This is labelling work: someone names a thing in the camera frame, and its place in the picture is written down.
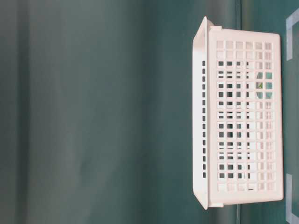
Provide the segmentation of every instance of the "grid pattern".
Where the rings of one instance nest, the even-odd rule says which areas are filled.
[[[206,178],[206,61],[202,61],[202,177]]]
[[[216,48],[218,191],[275,190],[273,43]]]

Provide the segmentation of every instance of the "white plastic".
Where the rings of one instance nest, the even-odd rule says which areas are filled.
[[[283,199],[279,35],[204,17],[192,85],[193,191],[202,206]]]

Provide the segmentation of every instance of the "plastic basket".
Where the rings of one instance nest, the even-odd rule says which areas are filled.
[[[283,199],[280,37],[222,29],[193,40],[193,191],[202,206]]]

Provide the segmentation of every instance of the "green backdrop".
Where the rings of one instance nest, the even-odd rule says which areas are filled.
[[[192,39],[215,25],[282,36],[285,172],[298,203],[296,1],[3,0],[0,223],[233,224],[192,193]],[[242,205],[285,223],[285,202]]]

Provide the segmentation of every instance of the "vertical edge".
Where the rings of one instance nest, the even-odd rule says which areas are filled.
[[[236,9],[236,17],[235,17],[235,20],[236,20],[236,23],[235,23],[235,28],[236,29],[241,29],[241,21],[242,21],[242,18],[241,18],[241,11],[242,11],[242,8],[241,8],[241,0],[236,0],[235,1],[235,9]]]
[[[238,30],[241,30],[241,20],[242,20],[242,15],[241,15],[241,0],[236,0],[235,1],[235,28]],[[241,224],[241,205],[237,204],[236,206],[236,224]]]
[[[237,204],[236,206],[236,224],[241,224],[241,205]]]

